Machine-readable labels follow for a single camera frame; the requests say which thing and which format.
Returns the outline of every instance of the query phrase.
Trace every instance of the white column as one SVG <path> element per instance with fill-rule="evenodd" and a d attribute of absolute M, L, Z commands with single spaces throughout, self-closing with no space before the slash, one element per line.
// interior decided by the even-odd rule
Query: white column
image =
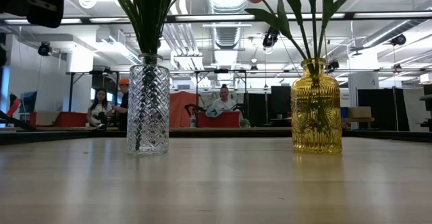
<path fill-rule="evenodd" d="M 92 69 L 93 54 L 88 49 L 76 45 L 74 51 L 67 54 L 67 72 L 89 72 Z M 79 77 L 80 74 L 74 76 L 74 81 L 77 81 L 74 84 L 72 93 L 72 112 L 85 113 L 90 104 L 92 76 L 84 74 L 81 78 Z M 65 100 L 63 102 L 63 110 L 67 111 L 69 109 L 70 79 L 64 91 Z"/>
<path fill-rule="evenodd" d="M 352 56 L 348 61 L 350 69 L 378 69 L 378 56 L 374 48 L 360 51 L 361 55 Z M 348 75 L 351 107 L 357 107 L 357 90 L 379 89 L 378 72 L 357 72 Z M 358 129 L 358 123 L 352 123 L 353 130 Z"/>

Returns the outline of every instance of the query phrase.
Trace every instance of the black partition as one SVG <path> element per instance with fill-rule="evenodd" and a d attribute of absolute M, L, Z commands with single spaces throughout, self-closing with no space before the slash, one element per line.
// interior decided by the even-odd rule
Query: black partition
<path fill-rule="evenodd" d="M 371 107 L 371 128 L 376 130 L 409 131 L 402 89 L 357 90 L 359 107 Z M 360 129 L 367 129 L 367 123 L 359 123 Z"/>

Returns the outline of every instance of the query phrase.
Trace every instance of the glass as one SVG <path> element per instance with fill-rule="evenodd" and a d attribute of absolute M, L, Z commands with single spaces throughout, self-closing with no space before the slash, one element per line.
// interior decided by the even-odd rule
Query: glass
<path fill-rule="evenodd" d="M 302 62 L 304 75 L 291 87 L 294 151 L 342 152 L 342 119 L 338 82 L 323 73 L 325 59 Z"/>
<path fill-rule="evenodd" d="M 163 154 L 169 146 L 169 70 L 160 55 L 140 55 L 130 68 L 127 152 Z"/>

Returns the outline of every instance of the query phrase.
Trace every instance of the clear glass vase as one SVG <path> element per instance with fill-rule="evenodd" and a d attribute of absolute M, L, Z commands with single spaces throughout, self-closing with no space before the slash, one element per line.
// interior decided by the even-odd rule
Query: clear glass vase
<path fill-rule="evenodd" d="M 130 68 L 127 152 L 163 154 L 169 146 L 169 70 L 160 55 L 140 55 Z"/>
<path fill-rule="evenodd" d="M 296 152 L 342 152 L 339 84 L 323 73 L 325 64 L 325 59 L 304 60 L 304 75 L 291 87 L 292 140 Z"/>

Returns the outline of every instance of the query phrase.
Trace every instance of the cardboard box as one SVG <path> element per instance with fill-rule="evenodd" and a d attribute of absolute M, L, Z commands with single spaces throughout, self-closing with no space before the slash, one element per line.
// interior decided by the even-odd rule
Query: cardboard box
<path fill-rule="evenodd" d="M 349 118 L 371 118 L 371 108 L 370 107 L 353 107 L 348 110 Z"/>

